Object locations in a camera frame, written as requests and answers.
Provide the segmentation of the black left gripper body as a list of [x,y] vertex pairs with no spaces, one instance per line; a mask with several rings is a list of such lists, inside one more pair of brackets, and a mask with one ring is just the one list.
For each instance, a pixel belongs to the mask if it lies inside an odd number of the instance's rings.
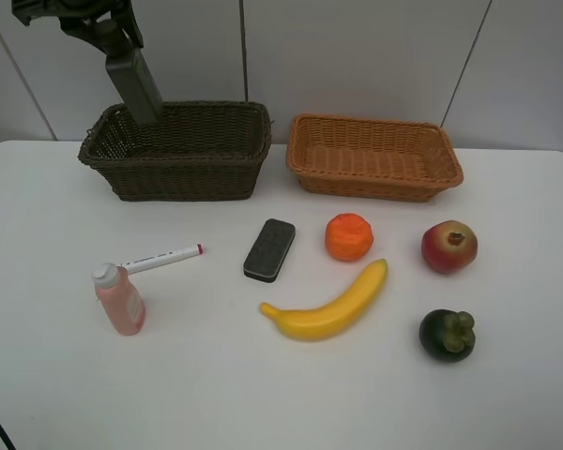
[[96,19],[121,5],[117,0],[12,0],[11,12],[28,26],[32,20],[43,17]]

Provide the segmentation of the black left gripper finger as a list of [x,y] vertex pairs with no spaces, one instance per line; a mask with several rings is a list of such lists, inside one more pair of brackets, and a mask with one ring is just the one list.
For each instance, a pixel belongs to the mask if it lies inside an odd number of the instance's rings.
[[112,14],[109,19],[60,18],[61,30],[68,36],[83,40],[108,57],[122,57],[129,52],[129,39],[124,32],[127,17]]
[[144,39],[136,21],[130,0],[120,0],[117,3],[116,22],[127,34],[135,48],[143,48]]

